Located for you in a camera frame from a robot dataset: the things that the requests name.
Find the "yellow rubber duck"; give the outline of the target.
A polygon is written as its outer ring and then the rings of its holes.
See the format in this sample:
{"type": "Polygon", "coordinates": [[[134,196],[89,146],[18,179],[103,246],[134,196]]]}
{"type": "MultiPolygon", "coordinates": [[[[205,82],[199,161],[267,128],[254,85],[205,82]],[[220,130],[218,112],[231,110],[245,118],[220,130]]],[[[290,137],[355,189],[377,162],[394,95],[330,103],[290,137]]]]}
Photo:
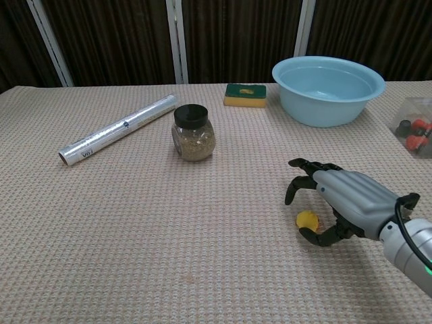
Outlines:
{"type": "Polygon", "coordinates": [[[296,216],[296,225],[298,228],[307,228],[317,232],[319,228],[319,216],[311,210],[301,211],[296,216]]]}

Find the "glass jar with black lid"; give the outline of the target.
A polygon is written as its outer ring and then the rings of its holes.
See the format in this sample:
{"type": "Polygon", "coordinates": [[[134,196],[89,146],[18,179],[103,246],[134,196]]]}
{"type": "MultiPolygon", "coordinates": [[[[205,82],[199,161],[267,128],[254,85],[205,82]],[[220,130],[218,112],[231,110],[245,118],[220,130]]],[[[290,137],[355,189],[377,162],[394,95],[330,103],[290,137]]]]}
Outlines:
{"type": "Polygon", "coordinates": [[[173,143],[185,161],[201,161],[212,155],[216,137],[206,107],[198,104],[182,105],[174,111],[171,127],[173,143]]]}

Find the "black bottle cap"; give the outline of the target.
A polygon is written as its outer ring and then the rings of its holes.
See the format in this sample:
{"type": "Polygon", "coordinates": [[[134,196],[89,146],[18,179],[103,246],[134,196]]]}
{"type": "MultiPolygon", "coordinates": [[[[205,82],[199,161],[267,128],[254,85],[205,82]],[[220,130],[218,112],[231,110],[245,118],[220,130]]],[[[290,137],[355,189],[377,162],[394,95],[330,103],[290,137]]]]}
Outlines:
{"type": "Polygon", "coordinates": [[[410,120],[402,120],[395,130],[395,135],[400,138],[406,138],[411,134],[411,122],[410,120]]]}

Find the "red plastic toy piece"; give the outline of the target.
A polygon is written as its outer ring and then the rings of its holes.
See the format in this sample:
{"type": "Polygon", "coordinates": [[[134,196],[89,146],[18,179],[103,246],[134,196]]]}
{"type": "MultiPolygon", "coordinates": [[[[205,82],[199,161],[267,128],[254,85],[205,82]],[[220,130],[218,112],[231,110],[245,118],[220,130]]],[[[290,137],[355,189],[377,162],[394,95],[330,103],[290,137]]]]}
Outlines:
{"type": "Polygon", "coordinates": [[[405,147],[410,152],[418,153],[428,144],[428,142],[429,139],[426,136],[409,135],[405,139],[405,147]]]}
{"type": "Polygon", "coordinates": [[[428,123],[423,119],[415,119],[411,123],[411,130],[415,136],[428,137],[432,133],[432,123],[428,123]]]}

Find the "white frame post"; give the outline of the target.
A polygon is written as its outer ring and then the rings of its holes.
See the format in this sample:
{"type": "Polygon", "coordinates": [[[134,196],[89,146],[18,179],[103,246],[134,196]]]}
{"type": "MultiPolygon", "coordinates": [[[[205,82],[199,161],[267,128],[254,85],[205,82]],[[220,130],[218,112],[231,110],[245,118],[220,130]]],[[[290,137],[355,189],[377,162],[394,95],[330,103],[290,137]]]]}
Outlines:
{"type": "Polygon", "coordinates": [[[41,0],[26,0],[38,31],[45,44],[53,67],[63,87],[74,87],[72,75],[70,74],[57,38],[52,29],[49,18],[41,0]]]}
{"type": "Polygon", "coordinates": [[[188,62],[182,0],[165,0],[176,84],[188,84],[188,62]]]}
{"type": "Polygon", "coordinates": [[[302,0],[300,10],[300,18],[298,22],[298,29],[296,33],[296,42],[294,47],[294,57],[305,56],[308,40],[313,23],[315,13],[316,0],[302,0]]]}

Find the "dark brown curtain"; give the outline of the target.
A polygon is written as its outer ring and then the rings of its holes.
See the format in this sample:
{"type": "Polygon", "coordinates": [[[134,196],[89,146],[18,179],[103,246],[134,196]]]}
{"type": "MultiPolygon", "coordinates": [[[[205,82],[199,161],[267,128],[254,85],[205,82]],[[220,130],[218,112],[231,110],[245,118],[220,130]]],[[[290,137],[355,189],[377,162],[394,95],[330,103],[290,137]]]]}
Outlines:
{"type": "MultiPolygon", "coordinates": [[[[173,84],[166,0],[40,0],[74,86],[173,84]]],[[[270,82],[305,0],[181,0],[191,83],[270,82]]],[[[314,0],[307,55],[432,81],[432,0],[314,0]]],[[[27,0],[0,0],[0,93],[59,87],[27,0]]]]}

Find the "cling film roll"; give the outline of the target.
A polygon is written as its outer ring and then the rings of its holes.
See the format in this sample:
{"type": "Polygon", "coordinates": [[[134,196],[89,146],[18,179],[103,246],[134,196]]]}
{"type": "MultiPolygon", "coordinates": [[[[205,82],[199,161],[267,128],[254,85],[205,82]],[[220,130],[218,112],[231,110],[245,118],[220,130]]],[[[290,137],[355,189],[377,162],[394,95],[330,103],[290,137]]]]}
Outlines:
{"type": "Polygon", "coordinates": [[[178,99],[170,94],[59,150],[61,160],[74,165],[172,111],[178,99]]]}

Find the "clear plastic box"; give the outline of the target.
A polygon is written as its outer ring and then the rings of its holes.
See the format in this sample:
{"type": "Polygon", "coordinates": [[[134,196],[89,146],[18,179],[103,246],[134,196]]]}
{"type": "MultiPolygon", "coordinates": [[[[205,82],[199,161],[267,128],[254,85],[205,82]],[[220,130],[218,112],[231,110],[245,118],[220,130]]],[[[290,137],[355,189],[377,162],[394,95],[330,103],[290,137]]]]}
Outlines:
{"type": "MultiPolygon", "coordinates": [[[[398,127],[399,123],[404,120],[410,120],[412,123],[415,119],[423,119],[428,123],[432,123],[432,98],[429,97],[407,97],[404,99],[403,103],[400,105],[400,108],[394,115],[389,129],[396,137],[396,139],[401,143],[401,145],[405,147],[405,139],[400,138],[395,135],[395,130],[398,127]]],[[[429,139],[428,144],[423,147],[423,149],[418,152],[410,152],[407,151],[414,157],[419,159],[432,159],[432,133],[427,137],[429,139]]]]}

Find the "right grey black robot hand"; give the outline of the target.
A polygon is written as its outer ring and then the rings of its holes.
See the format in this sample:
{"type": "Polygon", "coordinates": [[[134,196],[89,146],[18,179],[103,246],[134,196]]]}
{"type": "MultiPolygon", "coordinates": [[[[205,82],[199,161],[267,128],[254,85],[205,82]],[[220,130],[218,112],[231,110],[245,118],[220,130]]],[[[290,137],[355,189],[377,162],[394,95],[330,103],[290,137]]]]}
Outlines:
{"type": "Polygon", "coordinates": [[[399,196],[363,173],[303,158],[292,159],[288,164],[304,170],[306,175],[291,181],[285,204],[292,203],[299,189],[315,190],[336,217],[335,225],[321,234],[305,226],[299,228],[300,235],[315,246],[328,247],[353,235],[380,241],[385,246],[391,236],[404,238],[403,230],[412,230],[407,233],[411,238],[429,229],[424,219],[399,219],[399,196]]]}

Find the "light blue plastic basin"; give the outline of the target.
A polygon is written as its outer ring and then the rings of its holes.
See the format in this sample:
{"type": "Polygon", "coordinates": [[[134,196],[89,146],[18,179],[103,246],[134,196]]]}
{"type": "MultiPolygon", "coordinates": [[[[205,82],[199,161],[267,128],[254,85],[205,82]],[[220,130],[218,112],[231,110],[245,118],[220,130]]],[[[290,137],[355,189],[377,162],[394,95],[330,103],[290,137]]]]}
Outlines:
{"type": "Polygon", "coordinates": [[[283,110],[307,126],[328,128],[353,122],[385,90],[371,68],[335,57],[301,56],[273,67],[283,110]]]}

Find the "beige waffle tablecloth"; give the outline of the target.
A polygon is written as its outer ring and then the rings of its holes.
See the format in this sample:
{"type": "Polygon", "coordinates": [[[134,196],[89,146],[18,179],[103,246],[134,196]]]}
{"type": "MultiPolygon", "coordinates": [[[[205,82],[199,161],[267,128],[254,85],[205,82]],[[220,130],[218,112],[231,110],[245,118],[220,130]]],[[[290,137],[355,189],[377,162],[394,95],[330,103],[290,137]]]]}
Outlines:
{"type": "Polygon", "coordinates": [[[389,264],[380,243],[319,248],[297,231],[312,190],[284,203],[300,170],[335,163],[399,195],[418,192],[432,220],[432,160],[388,125],[432,81],[390,82],[355,122],[310,128],[289,118],[276,85],[263,109],[226,107],[225,86],[17,86],[0,94],[0,324],[432,324],[432,298],[389,264]],[[210,159],[187,163],[165,115],[73,167],[65,145],[160,98],[209,110],[210,159]]]}

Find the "green and yellow sponge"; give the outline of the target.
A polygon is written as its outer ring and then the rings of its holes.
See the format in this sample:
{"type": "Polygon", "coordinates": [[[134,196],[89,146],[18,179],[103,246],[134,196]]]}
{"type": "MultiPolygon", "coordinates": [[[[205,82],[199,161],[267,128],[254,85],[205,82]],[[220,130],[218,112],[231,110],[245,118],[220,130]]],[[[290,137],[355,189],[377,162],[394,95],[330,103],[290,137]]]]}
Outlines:
{"type": "Polygon", "coordinates": [[[264,108],[267,102],[267,88],[260,84],[228,84],[223,104],[232,107],[264,108]]]}

